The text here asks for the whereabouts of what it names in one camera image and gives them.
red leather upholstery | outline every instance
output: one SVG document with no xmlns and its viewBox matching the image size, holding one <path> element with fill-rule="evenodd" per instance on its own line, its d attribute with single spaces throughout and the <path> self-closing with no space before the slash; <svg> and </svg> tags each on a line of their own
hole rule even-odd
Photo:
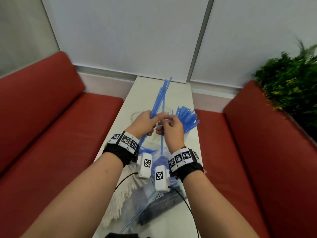
<svg viewBox="0 0 317 238">
<path fill-rule="evenodd" d="M 270 237 L 224 115 L 195 112 L 206 176 L 261 238 Z"/>
<path fill-rule="evenodd" d="M 282 112 L 268 105 L 254 81 L 224 113 L 273 235 L 316 237 L 316 147 Z"/>
<path fill-rule="evenodd" d="M 84 89 L 63 52 L 0 79 L 0 173 Z"/>
<path fill-rule="evenodd" d="M 20 237 L 95 159 L 123 100 L 83 93 L 0 179 L 0 237 Z"/>
</svg>

artificial plant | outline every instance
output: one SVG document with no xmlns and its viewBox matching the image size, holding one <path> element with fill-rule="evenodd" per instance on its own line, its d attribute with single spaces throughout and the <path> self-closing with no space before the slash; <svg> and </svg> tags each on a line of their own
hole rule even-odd
<svg viewBox="0 0 317 238">
<path fill-rule="evenodd" d="M 254 76 L 275 109 L 286 111 L 317 141 L 317 44 L 305 48 L 299 40 L 298 46 L 298 56 L 282 52 Z"/>
</svg>

black cable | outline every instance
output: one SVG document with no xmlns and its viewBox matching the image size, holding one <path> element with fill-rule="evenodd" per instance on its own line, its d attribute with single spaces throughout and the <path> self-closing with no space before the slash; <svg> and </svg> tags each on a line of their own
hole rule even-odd
<svg viewBox="0 0 317 238">
<path fill-rule="evenodd" d="M 123 182 L 123 181 L 125 181 L 127 178 L 129 178 L 131 175 L 137 175 L 138 174 L 138 172 L 134 172 L 134 173 L 132 173 L 132 174 L 129 174 L 128 176 L 126 176 L 123 180 L 121 180 L 121 182 L 117 185 L 117 187 L 116 187 L 116 189 L 119 187 L 119 185 L 121 185 L 121 183 Z"/>
<path fill-rule="evenodd" d="M 180 192 L 178 192 L 173 186 L 168 186 L 168 188 L 172 188 L 173 190 L 175 190 L 177 192 L 177 194 L 180 195 L 180 197 L 185 201 L 189 211 L 191 212 L 192 216 L 193 216 L 193 213 L 192 213 L 192 210 L 191 208 L 189 208 L 189 205 L 187 204 L 186 200 L 184 199 L 184 197 L 180 194 Z M 196 231 L 197 231 L 197 236 L 199 238 L 199 233 L 198 233 L 198 229 L 197 229 L 197 226 L 196 226 Z"/>
</svg>

person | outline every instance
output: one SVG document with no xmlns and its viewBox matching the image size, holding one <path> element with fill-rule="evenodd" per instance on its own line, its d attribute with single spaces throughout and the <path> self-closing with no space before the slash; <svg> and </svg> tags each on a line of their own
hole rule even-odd
<svg viewBox="0 0 317 238">
<path fill-rule="evenodd" d="M 183 125 L 177 116 L 163 112 L 150 119 L 150 113 L 141 113 L 125 131 L 140 139 L 145 134 L 151 136 L 158 123 L 156 133 L 162 135 L 164 128 L 169 152 L 172 154 L 183 148 Z M 103 153 L 52 200 L 22 237 L 92 237 L 105 214 L 123 167 L 119 157 L 110 152 Z M 192 170 L 182 181 L 202 238 L 258 237 L 204 172 Z"/>
</svg>

table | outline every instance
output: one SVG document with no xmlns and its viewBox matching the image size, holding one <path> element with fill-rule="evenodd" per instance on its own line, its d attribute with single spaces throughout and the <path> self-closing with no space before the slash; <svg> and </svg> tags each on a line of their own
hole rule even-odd
<svg viewBox="0 0 317 238">
<path fill-rule="evenodd" d="M 103 147 L 107 141 L 112 137 L 113 133 L 122 131 L 131 124 L 131 116 L 136 112 L 151 110 L 156 100 L 159 89 L 163 85 L 162 80 L 137 77 L 126 100 L 124 101 L 117 118 L 115 119 L 96 159 L 102 154 Z M 192 91 L 190 83 L 176 83 L 171 82 L 165 96 L 165 111 L 172 113 L 172 109 L 176 112 L 178 106 L 186 106 L 194 109 L 192 100 Z M 185 137 L 185 145 L 192 148 L 201 157 L 199 138 L 197 128 L 194 128 Z M 161 137 L 153 134 L 147 137 L 144 145 L 149 143 L 160 144 Z M 139 234 L 143 237 L 197 237 L 197 232 L 192 218 L 186 204 L 184 202 L 176 205 L 161 216 L 155 218 L 146 224 L 145 229 Z"/>
</svg>

